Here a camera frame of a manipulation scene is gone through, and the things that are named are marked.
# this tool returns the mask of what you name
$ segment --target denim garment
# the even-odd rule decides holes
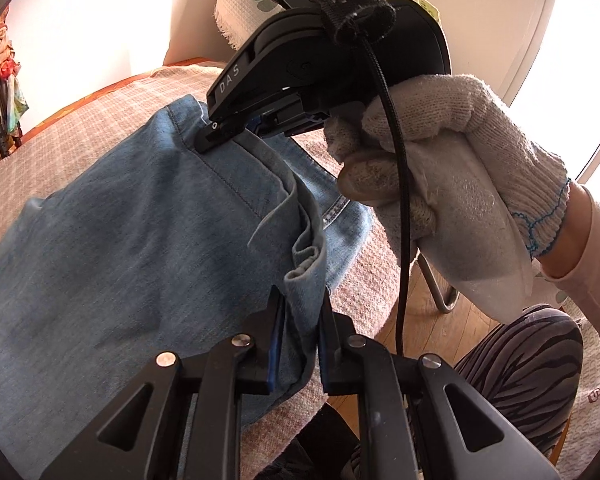
[[[370,216],[342,208],[333,177],[290,139],[269,143],[317,200],[249,132],[188,150],[205,121],[191,96],[168,105],[67,187],[29,200],[0,243],[0,448],[24,479],[149,359],[209,350],[273,284],[290,305],[280,382],[244,399],[242,423],[308,381],[325,284],[346,272]]]

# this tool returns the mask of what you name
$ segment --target gloved hand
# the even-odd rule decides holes
[[[515,220],[529,255],[546,252],[560,229],[568,200],[567,171],[560,157],[528,140],[509,119],[506,105],[474,76],[420,76],[390,91],[404,140],[417,142],[445,129],[465,134]],[[344,163],[338,178],[340,192],[376,207],[398,253],[399,212],[392,202],[398,197],[397,167],[380,99],[368,106],[362,124],[335,118],[327,122],[324,133],[331,156]],[[369,148],[373,142],[381,150]],[[411,192],[412,240],[435,230],[432,203]]]

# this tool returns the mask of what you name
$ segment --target silver bolt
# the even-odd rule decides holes
[[[422,356],[422,365],[425,368],[440,368],[442,366],[442,359],[435,354],[424,354]]]
[[[238,334],[231,339],[231,344],[234,346],[249,346],[251,344],[251,337],[246,334]]]
[[[175,362],[176,354],[172,352],[162,352],[157,358],[155,358],[155,363],[163,368],[167,368],[175,364]]]
[[[350,335],[347,338],[347,343],[351,348],[362,348],[366,345],[366,338],[360,334]]]

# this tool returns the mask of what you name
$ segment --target person's leg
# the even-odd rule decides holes
[[[580,329],[545,305],[495,328],[455,366],[542,453],[560,438],[581,368]]]

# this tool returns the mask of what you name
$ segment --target stitched seam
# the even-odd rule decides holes
[[[336,218],[342,213],[344,208],[349,205],[350,200],[340,195],[330,208],[322,215],[323,228],[326,229],[333,224]]]
[[[538,244],[538,241],[536,240],[536,237],[533,234],[533,229],[536,227],[536,225],[538,225],[540,222],[546,220],[547,218],[549,218],[549,216],[553,215],[557,211],[557,209],[560,207],[560,204],[562,203],[562,196],[564,195],[564,191],[567,189],[567,186],[569,185],[570,181],[571,181],[571,179],[567,178],[567,181],[562,186],[562,189],[560,190],[560,196],[558,197],[558,201],[555,204],[555,207],[553,209],[551,209],[551,211],[549,211],[548,213],[542,215],[537,220],[532,222],[529,219],[529,217],[527,215],[525,215],[524,213],[520,213],[520,212],[511,213],[511,216],[520,218],[526,223],[526,228],[528,231],[530,243],[529,243],[529,245],[525,244],[525,247],[526,247],[526,250],[529,252],[529,255],[531,255],[534,251],[537,251],[539,249],[539,244]]]
[[[251,206],[251,204],[249,204],[249,202],[247,202],[244,197],[238,192],[237,189],[235,189],[234,186],[232,186],[229,181],[227,179],[225,179],[221,174],[219,174],[214,168],[212,168],[208,162],[202,158],[200,156],[199,153],[195,152],[194,150],[190,149],[189,146],[186,145],[186,143],[184,142],[184,139],[182,138],[182,131],[180,130],[180,125],[178,124],[178,121],[176,121],[176,118],[174,117],[171,108],[169,107],[169,105],[167,105],[167,113],[169,114],[169,118],[171,119],[171,123],[173,123],[173,126],[175,126],[176,130],[178,131],[178,136],[180,137],[180,141],[182,142],[182,145],[191,153],[193,153],[198,160],[200,160],[200,162],[202,162],[202,164],[204,164],[206,167],[208,167],[220,180],[222,180],[226,186],[231,189],[239,198],[240,200],[242,200],[244,202],[244,205],[247,206],[247,208],[249,208],[249,211],[251,211],[254,215],[256,215],[257,218],[259,218],[260,220],[262,220],[262,216],[260,216],[255,209]]]

